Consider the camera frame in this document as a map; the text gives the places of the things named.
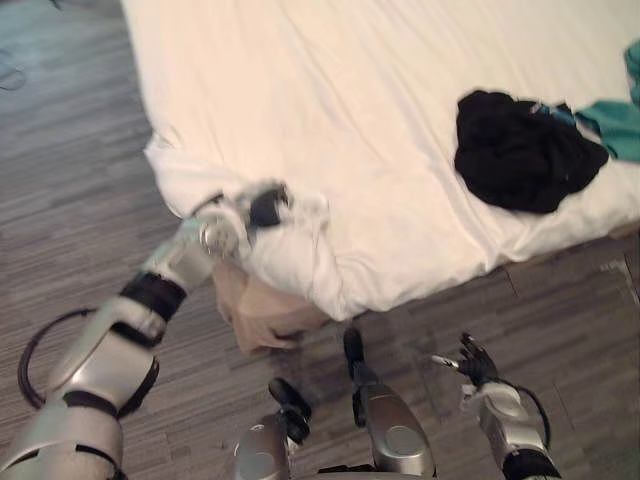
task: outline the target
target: white bedsheet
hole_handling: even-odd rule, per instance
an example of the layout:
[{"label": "white bedsheet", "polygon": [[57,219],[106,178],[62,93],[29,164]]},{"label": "white bedsheet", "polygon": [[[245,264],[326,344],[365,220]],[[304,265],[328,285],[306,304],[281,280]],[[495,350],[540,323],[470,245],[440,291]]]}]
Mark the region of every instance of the white bedsheet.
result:
[{"label": "white bedsheet", "polygon": [[628,99],[638,0],[123,0],[184,215],[265,177],[329,211],[261,234],[245,267],[340,320],[640,219],[640,166],[609,161],[553,214],[470,194],[453,168],[475,88],[574,108]]}]

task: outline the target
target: mattress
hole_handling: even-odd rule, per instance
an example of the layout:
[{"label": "mattress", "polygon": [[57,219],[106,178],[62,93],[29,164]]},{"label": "mattress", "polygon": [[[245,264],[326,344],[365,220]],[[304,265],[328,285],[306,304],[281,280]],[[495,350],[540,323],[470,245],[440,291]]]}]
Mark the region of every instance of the mattress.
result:
[{"label": "mattress", "polygon": [[286,182],[316,209],[261,232],[243,267],[336,320],[640,219],[637,164],[610,160],[543,216],[484,204],[453,167],[473,89],[628,101],[638,0],[123,6],[167,205],[186,215],[219,190]]}]

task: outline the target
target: wire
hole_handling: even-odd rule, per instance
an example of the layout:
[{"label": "wire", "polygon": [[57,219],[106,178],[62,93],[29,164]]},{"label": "wire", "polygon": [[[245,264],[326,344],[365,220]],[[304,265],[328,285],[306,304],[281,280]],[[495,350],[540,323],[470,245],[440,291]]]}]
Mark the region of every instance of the wire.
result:
[{"label": "wire", "polygon": [[20,387],[20,392],[22,392],[25,400],[36,410],[42,408],[45,398],[44,395],[38,393],[31,384],[31,380],[29,379],[29,362],[31,361],[33,352],[40,343],[40,340],[42,340],[47,332],[56,325],[78,316],[86,317],[87,315],[95,312],[95,308],[82,308],[65,313],[64,315],[61,315],[55,320],[47,323],[44,327],[38,330],[33,337],[31,337],[31,340],[29,340],[29,343],[22,352],[20,362],[18,363],[18,386]]},{"label": "wire", "polygon": [[528,388],[523,387],[522,385],[514,385],[513,383],[508,382],[507,380],[504,380],[502,378],[490,378],[489,380],[491,380],[492,382],[504,383],[505,385],[509,385],[511,388],[515,388],[517,391],[526,394],[533,401],[533,403],[536,405],[536,408],[538,409],[538,414],[540,414],[540,418],[542,419],[542,427],[544,428],[544,440],[542,444],[544,445],[544,448],[549,450],[549,447],[551,446],[551,422],[549,422],[547,412],[544,410],[542,402],[540,402],[540,399],[536,396],[536,394]]},{"label": "wire", "polygon": [[0,49],[0,90],[12,92],[26,83],[27,74],[13,63],[13,55]]}]

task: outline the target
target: black joint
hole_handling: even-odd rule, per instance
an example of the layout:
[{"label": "black joint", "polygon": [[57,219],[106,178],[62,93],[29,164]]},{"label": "black joint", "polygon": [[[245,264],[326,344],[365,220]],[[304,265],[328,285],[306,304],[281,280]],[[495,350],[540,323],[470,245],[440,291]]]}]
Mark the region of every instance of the black joint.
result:
[{"label": "black joint", "polygon": [[116,407],[113,406],[111,402],[105,400],[104,398],[98,397],[93,393],[84,392],[82,390],[74,390],[72,392],[67,392],[62,397],[64,403],[67,404],[68,407],[88,407],[99,410],[107,415],[116,418],[117,410]]},{"label": "black joint", "polygon": [[35,450],[30,451],[29,453],[25,453],[23,456],[18,458],[15,462],[13,462],[11,465],[9,465],[9,468],[11,468],[14,465],[17,465],[19,463],[26,462],[27,460],[31,460],[32,458],[36,458],[39,453],[40,453],[40,449],[39,448],[36,448]]},{"label": "black joint", "polygon": [[309,425],[305,418],[296,409],[288,405],[281,408],[278,415],[284,421],[287,437],[298,445],[302,445],[310,433]]},{"label": "black joint", "polygon": [[123,336],[127,340],[147,348],[152,348],[158,345],[162,341],[162,336],[164,335],[164,332],[160,332],[157,336],[151,338],[124,322],[114,323],[111,325],[109,330]]},{"label": "black joint", "polygon": [[269,393],[281,407],[288,406],[295,409],[304,417],[305,422],[311,419],[313,413],[311,406],[286,380],[280,377],[273,378],[269,382]]},{"label": "black joint", "polygon": [[376,469],[373,465],[364,464],[356,465],[354,467],[347,467],[346,465],[336,465],[335,467],[321,468],[318,473],[347,473],[347,472],[375,472]]},{"label": "black joint", "polygon": [[102,450],[98,450],[97,448],[90,447],[88,445],[76,445],[76,452],[84,452],[89,453],[91,455],[95,455],[97,457],[105,459],[115,468],[118,468],[118,464],[111,458],[109,455],[104,453]]},{"label": "black joint", "polygon": [[367,417],[364,414],[364,407],[362,406],[362,395],[360,389],[351,397],[351,404],[353,407],[353,422],[358,428],[364,428],[367,426]]},{"label": "black joint", "polygon": [[187,296],[182,287],[151,272],[139,273],[120,292],[121,297],[144,305],[165,322],[173,316]]},{"label": "black joint", "polygon": [[144,400],[144,397],[147,396],[147,393],[149,393],[149,390],[151,390],[153,385],[156,383],[159,372],[160,372],[160,364],[158,363],[158,360],[154,357],[153,363],[151,364],[151,368],[147,372],[147,376],[144,378],[144,380],[138,387],[138,390],[136,390],[136,393],[134,393],[133,396],[129,399],[129,401],[120,409],[120,411],[118,412],[118,418],[122,418],[126,415],[129,415],[130,413],[133,413],[138,408],[140,408],[140,405],[142,405],[142,401]]},{"label": "black joint", "polygon": [[109,480],[129,480],[129,477],[127,477],[122,470],[118,469]]},{"label": "black joint", "polygon": [[348,328],[342,336],[342,343],[344,346],[344,355],[347,358],[349,377],[353,380],[355,364],[364,362],[364,347],[362,345],[360,331],[355,327]]},{"label": "black joint", "polygon": [[287,192],[284,185],[267,190],[251,202],[249,208],[249,225],[252,227],[273,227],[280,224],[277,204],[288,205]]},{"label": "black joint", "polygon": [[507,455],[502,464],[507,480],[524,480],[530,477],[561,478],[549,457],[539,450],[521,449]]}]

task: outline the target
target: floor plank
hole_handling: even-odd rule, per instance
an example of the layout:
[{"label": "floor plank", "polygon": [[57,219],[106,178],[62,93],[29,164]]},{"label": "floor plank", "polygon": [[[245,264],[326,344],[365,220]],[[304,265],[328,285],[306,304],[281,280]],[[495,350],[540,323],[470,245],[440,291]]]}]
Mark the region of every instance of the floor plank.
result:
[{"label": "floor plank", "polygon": [[[62,12],[41,0],[0,3],[0,49],[28,75],[21,90],[0,91],[0,451],[31,415],[15,382],[28,338],[117,291],[177,226],[142,155],[151,129],[117,3],[63,3]],[[603,239],[357,320],[371,365],[425,428],[441,479],[499,477],[476,421],[458,410],[463,379],[429,362],[455,355],[465,330],[504,376],[539,394],[565,478],[639,478],[639,251],[637,236]],[[81,324],[38,350],[39,387]],[[266,392],[274,375],[315,407],[296,474],[369,462],[352,423],[343,330],[246,357],[212,289],[196,292],[158,348],[156,387],[123,422],[130,478],[229,478],[243,429],[276,408]]]}]

